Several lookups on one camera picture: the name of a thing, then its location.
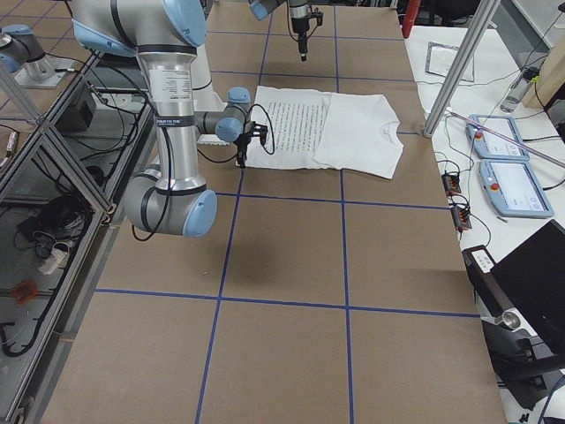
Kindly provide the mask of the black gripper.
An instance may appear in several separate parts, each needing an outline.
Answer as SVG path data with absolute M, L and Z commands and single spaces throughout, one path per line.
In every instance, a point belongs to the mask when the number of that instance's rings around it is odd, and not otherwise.
M 316 21 L 316 27 L 323 25 L 323 12 L 317 7 L 313 7 L 306 0 L 289 0 L 288 12 L 290 15 L 291 32 L 296 36 L 298 53 L 300 60 L 305 62 L 307 60 L 308 48 L 307 37 L 310 31 L 310 20 Z
M 262 147 L 266 146 L 268 135 L 268 127 L 251 121 L 244 125 L 243 132 L 236 140 L 237 156 L 236 164 L 240 169 L 245 169 L 247 146 L 251 143 L 252 138 L 258 138 Z

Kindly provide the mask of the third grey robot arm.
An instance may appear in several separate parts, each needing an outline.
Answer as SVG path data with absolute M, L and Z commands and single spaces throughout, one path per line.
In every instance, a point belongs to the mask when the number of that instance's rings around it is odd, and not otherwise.
M 64 71 L 49 59 L 32 29 L 24 24 L 1 27 L 1 65 L 25 88 L 55 88 Z

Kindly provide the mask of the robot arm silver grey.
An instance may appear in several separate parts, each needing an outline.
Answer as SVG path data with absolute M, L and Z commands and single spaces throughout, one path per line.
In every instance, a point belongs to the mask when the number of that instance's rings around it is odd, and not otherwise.
M 245 164 L 254 137 L 266 143 L 268 128 L 251 120 L 248 90 L 233 87 L 220 111 L 194 109 L 192 63 L 207 26 L 198 1 L 77 1 L 72 24 L 89 49 L 134 57 L 147 84 L 154 113 L 158 156 L 136 174 L 124 193 L 124 210 L 134 230 L 202 237 L 213 226 L 216 193 L 200 174 L 197 140 L 215 134 L 237 146 Z
M 250 2 L 250 10 L 257 20 L 271 15 L 281 5 L 286 7 L 286 23 L 290 38 L 298 46 L 302 62 L 307 61 L 308 40 L 323 25 L 324 13 L 305 0 L 257 0 Z

